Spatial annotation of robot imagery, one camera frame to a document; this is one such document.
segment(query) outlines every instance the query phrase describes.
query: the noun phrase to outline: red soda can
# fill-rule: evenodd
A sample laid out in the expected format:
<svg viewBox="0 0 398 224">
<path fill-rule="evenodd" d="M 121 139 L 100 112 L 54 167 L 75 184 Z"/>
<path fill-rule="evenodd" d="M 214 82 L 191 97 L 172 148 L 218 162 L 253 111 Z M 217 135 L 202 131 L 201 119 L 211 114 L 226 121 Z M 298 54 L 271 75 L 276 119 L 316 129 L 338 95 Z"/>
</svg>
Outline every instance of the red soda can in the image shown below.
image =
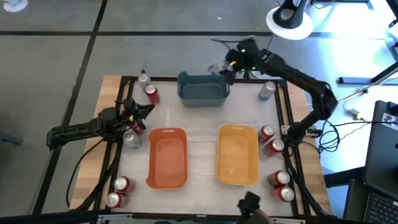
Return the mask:
<svg viewBox="0 0 398 224">
<path fill-rule="evenodd" d="M 144 134 L 145 130 L 142 130 L 138 124 L 131 126 L 131 129 L 138 135 Z"/>
<path fill-rule="evenodd" d="M 267 156 L 274 156 L 284 150 L 285 144 L 280 139 L 273 139 L 264 147 L 264 153 Z"/>
<path fill-rule="evenodd" d="M 294 198 L 294 192 L 290 187 L 278 187 L 277 189 L 272 190 L 272 196 L 283 202 L 291 202 Z"/>
<path fill-rule="evenodd" d="M 289 183 L 290 175 L 283 170 L 269 174 L 267 177 L 268 183 L 273 187 L 282 187 Z"/>
<path fill-rule="evenodd" d="M 258 132 L 259 142 L 265 143 L 268 139 L 272 138 L 275 134 L 273 127 L 269 125 L 264 125 Z"/>
<path fill-rule="evenodd" d="M 136 188 L 136 181 L 125 176 L 120 176 L 114 180 L 113 187 L 118 192 L 129 193 Z"/>
<path fill-rule="evenodd" d="M 113 192 L 108 194 L 106 197 L 106 205 L 109 208 L 120 208 L 124 207 L 129 203 L 129 197 L 120 192 Z"/>
<path fill-rule="evenodd" d="M 148 96 L 149 102 L 156 105 L 160 101 L 159 92 L 154 85 L 147 85 L 145 87 L 145 93 Z"/>
</svg>

